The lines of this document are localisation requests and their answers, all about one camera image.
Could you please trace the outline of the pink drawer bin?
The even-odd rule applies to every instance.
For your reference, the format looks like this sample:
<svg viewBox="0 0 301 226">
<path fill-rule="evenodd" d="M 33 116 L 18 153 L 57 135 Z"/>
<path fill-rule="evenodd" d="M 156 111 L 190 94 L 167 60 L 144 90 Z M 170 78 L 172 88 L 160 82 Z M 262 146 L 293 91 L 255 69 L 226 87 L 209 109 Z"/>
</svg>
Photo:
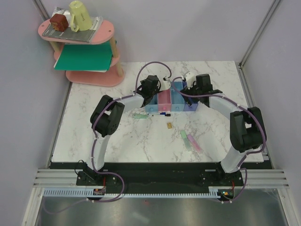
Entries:
<svg viewBox="0 0 301 226">
<path fill-rule="evenodd" d="M 158 93 L 158 111 L 159 112 L 171 111 L 171 94 L 169 89 Z"/>
</svg>

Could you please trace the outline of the purple drawer bin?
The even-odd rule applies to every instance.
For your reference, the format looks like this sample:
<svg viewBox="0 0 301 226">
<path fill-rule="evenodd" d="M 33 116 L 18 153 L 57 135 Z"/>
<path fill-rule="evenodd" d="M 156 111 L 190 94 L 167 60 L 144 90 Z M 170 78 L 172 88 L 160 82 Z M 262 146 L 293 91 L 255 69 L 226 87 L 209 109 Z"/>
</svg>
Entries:
<svg viewBox="0 0 301 226">
<path fill-rule="evenodd" d="M 183 89 L 181 90 L 181 92 L 186 95 L 192 96 L 192 94 L 188 92 L 186 82 L 183 81 L 182 84 L 183 84 Z M 184 99 L 184 110 L 183 110 L 184 112 L 196 111 L 198 107 L 198 102 L 194 101 L 191 97 L 183 96 L 183 99 Z"/>
</svg>

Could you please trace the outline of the light blue drawer bin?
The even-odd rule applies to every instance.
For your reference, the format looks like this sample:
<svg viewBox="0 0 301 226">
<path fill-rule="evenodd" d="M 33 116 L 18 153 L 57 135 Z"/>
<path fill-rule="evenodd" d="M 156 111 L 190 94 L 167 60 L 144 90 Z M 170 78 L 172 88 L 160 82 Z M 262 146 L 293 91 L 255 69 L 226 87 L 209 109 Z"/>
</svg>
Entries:
<svg viewBox="0 0 301 226">
<path fill-rule="evenodd" d="M 183 89 L 183 84 L 181 81 L 174 82 L 174 86 L 178 91 L 181 91 Z M 184 110 L 184 99 L 179 94 L 173 86 L 170 88 L 171 93 L 171 111 L 172 112 L 182 112 Z"/>
</svg>

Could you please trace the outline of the green highlighter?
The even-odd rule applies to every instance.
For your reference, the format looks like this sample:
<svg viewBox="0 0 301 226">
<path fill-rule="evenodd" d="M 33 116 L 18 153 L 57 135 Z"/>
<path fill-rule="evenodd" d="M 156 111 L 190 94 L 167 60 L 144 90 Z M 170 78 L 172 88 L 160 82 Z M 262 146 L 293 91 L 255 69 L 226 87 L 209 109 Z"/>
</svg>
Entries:
<svg viewBox="0 0 301 226">
<path fill-rule="evenodd" d="M 144 114 L 133 114 L 132 117 L 134 119 L 147 119 L 148 118 L 148 116 L 144 115 Z"/>
<path fill-rule="evenodd" d="M 183 139 L 185 148 L 187 149 L 187 151 L 191 151 L 191 144 L 190 144 L 190 141 L 188 140 L 186 132 L 184 130 L 181 130 L 180 134 Z"/>
</svg>

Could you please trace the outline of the pink highlighter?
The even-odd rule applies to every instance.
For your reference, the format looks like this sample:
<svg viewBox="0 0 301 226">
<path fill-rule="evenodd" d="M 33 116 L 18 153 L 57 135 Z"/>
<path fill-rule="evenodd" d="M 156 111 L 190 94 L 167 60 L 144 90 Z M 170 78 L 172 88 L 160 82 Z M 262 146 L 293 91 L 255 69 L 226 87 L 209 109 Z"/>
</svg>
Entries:
<svg viewBox="0 0 301 226">
<path fill-rule="evenodd" d="M 190 143 L 192 144 L 192 146 L 195 148 L 196 151 L 198 151 L 199 153 L 202 151 L 202 149 L 200 148 L 199 144 L 197 143 L 197 141 L 194 139 L 194 137 L 191 134 L 187 135 L 188 140 L 190 141 Z"/>
</svg>

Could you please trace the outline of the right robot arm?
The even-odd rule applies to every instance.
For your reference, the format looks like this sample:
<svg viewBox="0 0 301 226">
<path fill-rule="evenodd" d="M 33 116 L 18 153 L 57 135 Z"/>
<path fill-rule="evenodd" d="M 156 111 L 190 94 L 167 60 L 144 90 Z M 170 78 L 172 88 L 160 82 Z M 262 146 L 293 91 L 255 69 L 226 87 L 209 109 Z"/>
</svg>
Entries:
<svg viewBox="0 0 301 226">
<path fill-rule="evenodd" d="M 258 107 L 246 108 L 214 89 L 209 74 L 188 72 L 180 79 L 186 85 L 179 93 L 188 105 L 200 102 L 230 121 L 231 148 L 220 162 L 222 170 L 215 174 L 218 184 L 227 185 L 232 180 L 232 173 L 240 169 L 247 156 L 265 149 L 267 135 L 261 111 Z"/>
</svg>

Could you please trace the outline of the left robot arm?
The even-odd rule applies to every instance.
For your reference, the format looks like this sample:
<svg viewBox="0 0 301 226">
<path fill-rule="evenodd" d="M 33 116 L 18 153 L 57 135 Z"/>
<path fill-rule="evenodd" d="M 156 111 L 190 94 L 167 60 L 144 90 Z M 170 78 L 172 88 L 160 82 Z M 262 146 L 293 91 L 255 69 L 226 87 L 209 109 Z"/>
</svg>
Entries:
<svg viewBox="0 0 301 226">
<path fill-rule="evenodd" d="M 156 75 L 149 75 L 141 81 L 138 90 L 128 96 L 113 99 L 104 95 L 93 111 L 90 122 L 95 135 L 90 161 L 88 166 L 92 169 L 87 174 L 87 180 L 93 185 L 103 181 L 103 173 L 99 171 L 104 166 L 104 157 L 108 142 L 117 130 L 123 113 L 143 108 L 160 92 L 161 84 Z"/>
</svg>

